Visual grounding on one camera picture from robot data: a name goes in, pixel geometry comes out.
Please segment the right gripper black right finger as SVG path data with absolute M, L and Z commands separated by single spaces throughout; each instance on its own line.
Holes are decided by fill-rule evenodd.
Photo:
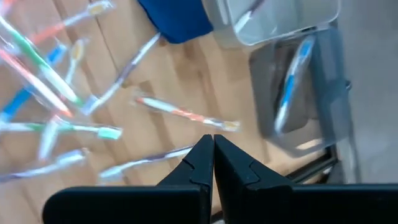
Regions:
M 214 141 L 226 223 L 397 223 L 396 184 L 296 184 L 224 136 Z

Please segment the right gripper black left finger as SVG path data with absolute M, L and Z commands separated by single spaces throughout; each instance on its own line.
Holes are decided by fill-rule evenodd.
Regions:
M 52 223 L 209 223 L 214 141 L 204 135 L 157 185 L 70 187 L 45 203 L 42 220 Z

